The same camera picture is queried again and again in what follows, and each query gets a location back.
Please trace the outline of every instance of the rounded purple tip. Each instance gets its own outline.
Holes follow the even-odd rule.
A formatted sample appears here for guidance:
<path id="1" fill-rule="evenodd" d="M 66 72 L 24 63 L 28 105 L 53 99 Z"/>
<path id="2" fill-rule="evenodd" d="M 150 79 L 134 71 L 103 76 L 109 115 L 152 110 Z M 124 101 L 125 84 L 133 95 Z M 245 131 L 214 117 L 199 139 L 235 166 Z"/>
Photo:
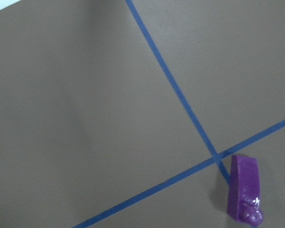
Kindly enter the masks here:
<path id="1" fill-rule="evenodd" d="M 242 212 L 242 220 L 251 226 L 258 226 L 263 221 L 263 212 L 256 207 L 247 207 Z"/>

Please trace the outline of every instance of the purple knob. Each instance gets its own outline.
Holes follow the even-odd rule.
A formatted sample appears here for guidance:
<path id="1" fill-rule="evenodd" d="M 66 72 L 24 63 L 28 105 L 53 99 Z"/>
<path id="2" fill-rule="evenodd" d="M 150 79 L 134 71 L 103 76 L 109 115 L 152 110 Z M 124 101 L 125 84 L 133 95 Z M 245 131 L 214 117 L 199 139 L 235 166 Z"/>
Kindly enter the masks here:
<path id="1" fill-rule="evenodd" d="M 257 160 L 233 155 L 227 213 L 238 222 L 257 226 L 263 221 L 260 210 L 260 183 Z"/>

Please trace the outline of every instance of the blue tape strip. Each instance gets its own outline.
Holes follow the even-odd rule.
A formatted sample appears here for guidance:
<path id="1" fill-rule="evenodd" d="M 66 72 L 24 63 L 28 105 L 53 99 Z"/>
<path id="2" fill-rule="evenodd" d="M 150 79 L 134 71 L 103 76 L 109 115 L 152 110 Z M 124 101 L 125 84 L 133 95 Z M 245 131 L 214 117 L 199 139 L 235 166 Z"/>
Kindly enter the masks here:
<path id="1" fill-rule="evenodd" d="M 222 163 L 222 161 L 217 157 L 218 153 L 216 152 L 213 144 L 210 141 L 210 138 L 207 136 L 206 132 L 204 131 L 202 125 L 200 124 L 197 116 L 193 112 L 191 106 L 189 105 L 185 95 L 181 91 L 180 87 L 178 86 L 177 82 L 175 81 L 172 73 L 170 72 L 167 64 L 165 63 L 159 49 L 156 47 L 151 35 L 149 34 L 147 28 L 145 27 L 143 20 L 141 19 L 140 15 L 138 14 L 132 0 L 125 0 L 128 4 L 128 7 L 133 14 L 134 19 L 136 20 L 136 23 L 138 24 L 142 34 L 144 35 L 146 41 L 148 42 L 153 54 L 155 55 L 159 65 L 161 66 L 163 72 L 165 73 L 168 81 L 170 82 L 174 92 L 176 93 L 177 97 L 179 98 L 181 104 L 185 108 L 189 118 L 191 119 L 192 123 L 195 125 L 196 129 L 198 130 L 201 138 L 203 139 L 205 145 L 207 146 L 208 150 L 210 151 L 212 157 L 214 158 L 215 163 L 218 165 L 219 170 L 223 174 L 225 180 L 227 183 L 229 183 L 229 174 Z"/>
<path id="2" fill-rule="evenodd" d="M 166 180 L 164 183 L 158 184 L 158 185 L 156 185 L 156 186 L 154 186 L 154 187 L 152 187 L 146 191 L 143 191 L 142 193 L 139 193 L 138 195 L 136 195 L 130 199 L 127 199 L 126 201 L 124 201 L 124 202 L 100 213 L 99 215 L 96 215 L 96 216 L 78 224 L 77 226 L 74 226 L 73 228 L 86 228 L 92 224 L 95 224 L 95 223 L 105 219 L 106 217 L 109 217 L 109 216 L 127 208 L 128 206 L 135 204 L 135 203 L 143 200 L 144 198 L 147 198 L 148 196 L 153 195 L 153 194 L 165 189 L 168 186 L 173 185 L 182 179 L 185 179 L 186 177 L 188 177 L 188 176 L 212 165 L 213 163 L 214 163 L 213 158 L 209 158 L 208 160 L 205 160 L 202 163 L 195 165 L 192 168 L 189 168 L 186 171 L 181 172 L 180 174 Z"/>
<path id="3" fill-rule="evenodd" d="M 236 144 L 233 147 L 230 147 L 227 150 L 224 150 L 223 152 L 218 154 L 218 157 L 220 159 L 226 158 L 226 157 L 232 155 L 233 153 L 249 146 L 250 144 L 253 144 L 256 141 L 280 130 L 283 127 L 285 127 L 285 120 L 278 122 L 277 124 L 261 131 L 260 133 L 255 134 L 254 136 L 252 136 L 248 139 L 245 139 L 244 141 Z M 153 194 L 169 187 L 172 184 L 175 184 L 175 183 L 181 181 L 182 179 L 184 179 L 190 175 L 193 175 L 194 173 L 196 173 L 196 172 L 198 172 L 198 171 L 200 171 L 200 170 L 202 170 L 202 169 L 204 169 L 204 168 L 206 168 L 212 164 L 214 164 L 214 159 L 209 158 L 209 159 L 191 167 L 190 169 L 187 169 L 186 171 L 181 172 L 180 174 L 168 179 L 164 183 L 158 184 L 158 185 L 156 185 L 156 186 L 154 186 L 154 187 L 152 187 L 152 188 L 150 188 L 150 189 L 148 189 L 142 193 L 139 193 L 138 195 L 136 195 L 130 199 L 127 199 L 126 201 L 124 201 L 124 202 L 122 202 L 122 203 L 120 203 L 120 204 L 118 204 L 118 205 L 116 205 L 116 206 L 114 206 L 114 207 L 112 207 L 112 208 L 110 208 L 110 209 L 108 209 L 108 210 L 106 210 L 106 211 L 104 211 L 104 212 L 102 212 L 102 213 L 100 213 L 100 214 L 98 214 L 98 215 L 74 226 L 73 228 L 86 228 L 92 224 L 95 224 L 95 223 L 105 219 L 106 217 L 109 217 L 109 216 L 127 208 L 128 206 L 135 204 L 135 203 L 143 200 L 144 198 L 147 198 L 148 196 L 153 195 Z"/>

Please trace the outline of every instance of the blue line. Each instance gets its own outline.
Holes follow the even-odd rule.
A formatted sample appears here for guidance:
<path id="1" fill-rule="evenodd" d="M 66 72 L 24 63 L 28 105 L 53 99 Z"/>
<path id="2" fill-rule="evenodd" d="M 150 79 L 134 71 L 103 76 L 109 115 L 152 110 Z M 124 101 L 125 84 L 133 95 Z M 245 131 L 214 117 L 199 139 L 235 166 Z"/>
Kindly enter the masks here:
<path id="1" fill-rule="evenodd" d="M 260 140 L 260 139 L 262 139 L 262 138 L 264 138 L 264 137 L 266 137 L 266 136 L 268 136 L 268 135 L 270 135 L 270 134 L 280 130 L 283 127 L 285 127 L 285 119 L 282 120 L 281 122 L 278 122 L 277 124 L 275 124 L 275 125 L 273 125 L 271 127 L 268 127 L 267 129 L 265 129 L 265 130 L 255 134 L 255 135 L 251 136 L 250 138 L 247 138 L 244 141 L 242 141 L 242 142 L 240 142 L 240 143 L 238 143 L 238 144 L 236 144 L 236 145 L 234 145 L 234 146 L 224 150 L 223 152 L 218 154 L 218 157 L 220 159 L 224 159 L 224 158 L 228 157 L 229 155 L 231 155 L 231 154 L 233 154 L 233 153 L 235 153 L 235 152 L 237 152 L 237 151 L 239 151 L 239 150 L 241 150 L 241 149 L 243 149 L 243 148 L 245 148 L 245 147 L 255 143 L 256 141 L 258 141 L 258 140 Z"/>
<path id="2" fill-rule="evenodd" d="M 235 152 L 255 143 L 256 141 L 280 130 L 281 128 L 285 127 L 285 120 L 281 121 L 281 122 L 278 122 L 277 124 L 255 134 L 254 136 L 248 138 L 248 139 L 245 139 L 244 141 L 236 144 L 235 146 L 233 147 L 230 147 L 229 149 L 221 152 L 218 154 L 218 157 L 220 159 L 223 159 L 223 158 L 226 158 L 232 154 L 234 154 Z M 86 228 L 92 224 L 95 224 L 127 207 L 129 207 L 130 205 L 132 204 L 135 204 L 141 200 L 143 200 L 144 198 L 147 198 L 148 196 L 150 195 L 153 195 L 167 187 L 169 187 L 170 185 L 172 184 L 175 184 L 179 181 L 181 181 L 182 179 L 185 179 L 186 177 L 190 176 L 190 175 L 193 175 L 194 173 L 198 172 L 198 171 L 201 171 L 202 169 L 212 165 L 214 163 L 214 159 L 213 158 L 209 158 L 187 170 L 185 170 L 184 172 L 181 172 L 180 174 L 168 179 L 167 181 L 165 181 L 164 183 L 161 183 L 161 184 L 158 184 L 142 193 L 139 193 L 138 195 L 130 198 L 130 199 L 127 199 L 126 201 L 74 226 L 73 228 Z"/>
<path id="3" fill-rule="evenodd" d="M 106 217 L 109 217 L 125 208 L 127 208 L 128 206 L 132 205 L 132 204 L 135 204 L 141 200 L 143 200 L 144 198 L 147 198 L 148 196 L 150 195 L 153 195 L 163 189 L 165 189 L 166 187 L 170 186 L 170 185 L 173 185 L 177 182 L 179 182 L 180 180 L 182 179 L 185 179 L 186 177 L 212 165 L 214 163 L 214 159 L 213 158 L 209 158 L 201 163 L 199 163 L 198 165 L 195 165 L 189 169 L 187 169 L 186 171 L 184 172 L 181 172 L 179 174 L 177 174 L 176 176 L 166 180 L 165 182 L 161 183 L 161 184 L 158 184 L 158 185 L 155 185 L 154 187 L 146 190 L 146 191 L 143 191 L 141 193 L 139 193 L 138 195 L 130 198 L 130 199 L 127 199 L 126 201 L 120 203 L 120 204 L 117 204 L 116 206 L 74 226 L 73 228 L 86 228 L 90 225 L 93 225 L 103 219 L 105 219 Z"/>
<path id="4" fill-rule="evenodd" d="M 177 97 L 179 98 L 181 104 L 185 108 L 189 118 L 195 125 L 196 129 L 198 130 L 201 138 L 203 139 L 205 145 L 207 146 L 208 150 L 210 151 L 210 154 L 212 155 L 215 163 L 218 165 L 218 168 L 220 169 L 221 173 L 223 174 L 225 180 L 227 183 L 229 183 L 229 174 L 223 164 L 223 162 L 218 158 L 218 153 L 216 152 L 213 144 L 210 141 L 210 138 L 207 136 L 206 132 L 204 131 L 202 125 L 200 124 L 197 116 L 194 114 L 191 106 L 189 105 L 185 95 L 181 91 L 180 87 L 178 86 L 177 82 L 175 81 L 172 73 L 170 72 L 167 64 L 165 63 L 159 49 L 156 47 L 151 35 L 149 34 L 146 26 L 143 23 L 143 20 L 139 16 L 139 13 L 137 12 L 132 0 L 125 0 L 128 4 L 128 7 L 133 14 L 134 19 L 136 20 L 137 25 L 139 26 L 142 34 L 144 35 L 146 41 L 148 42 L 153 54 L 155 55 L 159 65 L 161 66 L 163 72 L 165 73 L 168 81 L 170 82 L 174 92 L 176 93 Z"/>

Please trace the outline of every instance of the gray surface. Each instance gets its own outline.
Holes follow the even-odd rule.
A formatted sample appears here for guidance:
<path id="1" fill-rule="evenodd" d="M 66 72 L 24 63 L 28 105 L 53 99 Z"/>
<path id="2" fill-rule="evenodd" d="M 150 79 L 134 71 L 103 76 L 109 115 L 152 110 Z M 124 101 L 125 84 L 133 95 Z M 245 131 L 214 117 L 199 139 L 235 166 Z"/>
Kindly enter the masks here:
<path id="1" fill-rule="evenodd" d="M 134 3 L 219 152 L 285 118 L 285 1 Z M 239 153 L 285 227 L 285 128 Z M 209 157 L 123 0 L 0 11 L 0 228 L 72 227 Z M 212 165 L 94 227 L 247 227 L 227 190 Z"/>

